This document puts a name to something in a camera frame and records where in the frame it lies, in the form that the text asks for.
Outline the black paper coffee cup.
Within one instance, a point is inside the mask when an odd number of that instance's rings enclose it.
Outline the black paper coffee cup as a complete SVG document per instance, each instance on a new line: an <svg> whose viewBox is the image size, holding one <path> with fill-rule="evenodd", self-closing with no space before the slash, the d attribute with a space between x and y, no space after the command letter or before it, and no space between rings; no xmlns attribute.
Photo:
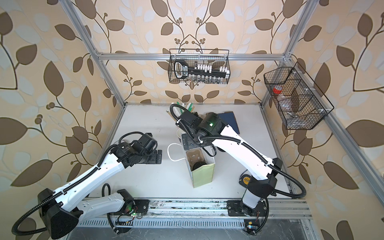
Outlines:
<svg viewBox="0 0 384 240"><path fill-rule="evenodd" d="M203 162L203 161L201 161L201 162L196 162L194 165L193 165L193 168L192 168L192 171L195 171L195 170L197 170L198 168L200 168L200 167L202 167L202 166L204 166L204 165L206 165L207 163L206 162Z"/></svg>

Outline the white green paper bag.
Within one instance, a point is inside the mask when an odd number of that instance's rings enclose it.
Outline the white green paper bag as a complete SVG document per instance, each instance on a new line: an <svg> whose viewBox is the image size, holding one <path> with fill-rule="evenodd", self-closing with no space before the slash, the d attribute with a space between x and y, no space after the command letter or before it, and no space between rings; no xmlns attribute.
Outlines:
<svg viewBox="0 0 384 240"><path fill-rule="evenodd" d="M202 148L184 150L181 144L172 143L167 147L167 155L172 162L184 161L187 164L193 188L213 181L215 158L208 155Z"/></svg>

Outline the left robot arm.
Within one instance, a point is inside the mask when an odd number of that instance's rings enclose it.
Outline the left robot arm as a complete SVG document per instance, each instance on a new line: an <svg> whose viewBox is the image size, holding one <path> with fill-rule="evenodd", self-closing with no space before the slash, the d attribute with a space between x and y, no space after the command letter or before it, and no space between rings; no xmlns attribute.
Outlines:
<svg viewBox="0 0 384 240"><path fill-rule="evenodd" d="M160 164L162 153L157 150L158 142L151 133L139 133L140 138L131 143L122 138L117 144L109 146L100 161L68 184L52 191L45 189L38 195L38 205L21 216L12 227L15 236L29 236L48 232L53 240L69 234L80 223L104 214L143 213L134 198L125 189L116 193L86 200L86 197L102 185L107 187L106 181L136 164ZM25 231L21 224L34 212L44 223L44 228Z"/></svg>

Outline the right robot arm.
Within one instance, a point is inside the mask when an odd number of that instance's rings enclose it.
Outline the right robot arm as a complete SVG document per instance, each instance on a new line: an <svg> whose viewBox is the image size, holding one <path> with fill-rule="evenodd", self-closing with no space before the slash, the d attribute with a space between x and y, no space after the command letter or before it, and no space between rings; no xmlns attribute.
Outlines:
<svg viewBox="0 0 384 240"><path fill-rule="evenodd" d="M208 113L201 118L197 113L177 104L170 105L169 113L176 121L176 126L198 147L214 146L225 151L251 174L242 197L245 209L256 209L261 200L266 200L273 193L292 199L301 199L307 195L305 187L297 179L282 171L280 159L269 158L253 148L218 114ZM301 193L291 194L276 189L277 175L292 181L300 188Z"/></svg>

